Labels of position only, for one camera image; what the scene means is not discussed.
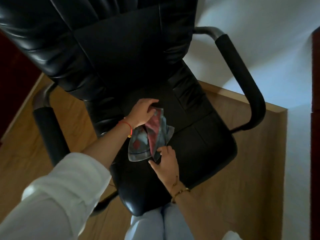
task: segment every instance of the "patterned cloth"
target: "patterned cloth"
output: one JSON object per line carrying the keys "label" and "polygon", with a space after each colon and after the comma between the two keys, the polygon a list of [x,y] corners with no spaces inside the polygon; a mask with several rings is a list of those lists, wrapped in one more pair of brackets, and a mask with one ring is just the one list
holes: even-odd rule
{"label": "patterned cloth", "polygon": [[128,147],[128,157],[132,162],[138,162],[153,157],[156,162],[160,158],[157,149],[166,146],[174,134],[174,127],[167,125],[162,108],[154,108],[154,115],[144,125],[132,131]]}

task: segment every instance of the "leg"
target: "leg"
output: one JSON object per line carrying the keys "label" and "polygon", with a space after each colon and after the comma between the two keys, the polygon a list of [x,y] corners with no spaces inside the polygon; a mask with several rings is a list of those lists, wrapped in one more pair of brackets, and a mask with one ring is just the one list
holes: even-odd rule
{"label": "leg", "polygon": [[142,216],[132,216],[131,226],[124,240],[164,240],[164,224],[161,209],[157,208]]}
{"label": "leg", "polygon": [[163,208],[164,233],[166,240],[194,240],[178,206],[169,203]]}

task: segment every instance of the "chair backrest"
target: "chair backrest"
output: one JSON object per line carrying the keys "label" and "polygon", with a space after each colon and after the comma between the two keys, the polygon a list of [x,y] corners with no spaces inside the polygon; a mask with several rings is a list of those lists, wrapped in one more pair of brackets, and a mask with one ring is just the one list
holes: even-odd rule
{"label": "chair backrest", "polygon": [[0,28],[45,74],[91,101],[187,53],[198,0],[0,0]]}

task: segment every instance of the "black leather chair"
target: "black leather chair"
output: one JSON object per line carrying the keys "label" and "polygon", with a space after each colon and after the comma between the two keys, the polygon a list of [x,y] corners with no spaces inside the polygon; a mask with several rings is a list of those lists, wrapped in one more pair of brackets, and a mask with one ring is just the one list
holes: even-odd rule
{"label": "black leather chair", "polygon": [[[194,27],[197,1],[0,0],[2,32],[53,81],[34,98],[34,118],[53,165],[70,152],[49,103],[55,86],[84,101],[98,137],[139,98],[159,99],[156,106],[175,127],[169,145],[189,188],[236,156],[232,133],[257,126],[265,102],[229,37],[218,28]],[[193,34],[215,40],[250,102],[247,124],[229,130],[183,62]],[[118,194],[136,216],[170,201],[147,160],[128,160],[128,142],[110,168],[117,192],[93,214]]]}

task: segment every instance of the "hand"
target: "hand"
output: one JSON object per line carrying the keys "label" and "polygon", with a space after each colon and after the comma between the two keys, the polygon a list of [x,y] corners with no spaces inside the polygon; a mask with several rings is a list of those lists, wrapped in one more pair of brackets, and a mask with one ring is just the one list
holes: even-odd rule
{"label": "hand", "polygon": [[173,185],[179,183],[179,166],[176,152],[171,146],[160,147],[157,151],[162,155],[160,164],[157,165],[152,160],[150,160],[149,163],[160,181],[169,193],[171,193],[170,191],[172,191]]}
{"label": "hand", "polygon": [[129,115],[124,119],[128,122],[132,129],[146,124],[148,120],[155,114],[155,109],[149,109],[152,103],[159,102],[158,99],[154,98],[142,98],[133,106]]}

